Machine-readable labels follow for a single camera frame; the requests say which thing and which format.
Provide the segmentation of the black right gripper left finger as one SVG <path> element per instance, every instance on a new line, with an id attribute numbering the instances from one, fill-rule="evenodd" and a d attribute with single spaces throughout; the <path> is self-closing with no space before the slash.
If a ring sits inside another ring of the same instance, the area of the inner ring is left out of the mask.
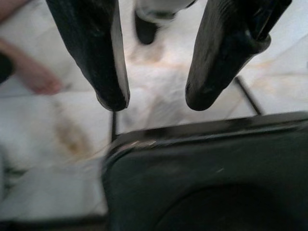
<path id="1" fill-rule="evenodd" d="M 128 107 L 130 91 L 119 3 L 116 0 L 49 0 L 65 47 L 109 111 Z"/>

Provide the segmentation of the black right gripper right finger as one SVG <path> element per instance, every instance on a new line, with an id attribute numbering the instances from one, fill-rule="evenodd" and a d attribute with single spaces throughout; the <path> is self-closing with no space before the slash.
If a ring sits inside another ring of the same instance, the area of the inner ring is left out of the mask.
<path id="1" fill-rule="evenodd" d="M 271 43 L 290 0 L 209 0 L 195 40 L 185 90 L 195 111 L 211 107 L 241 69 Z"/>

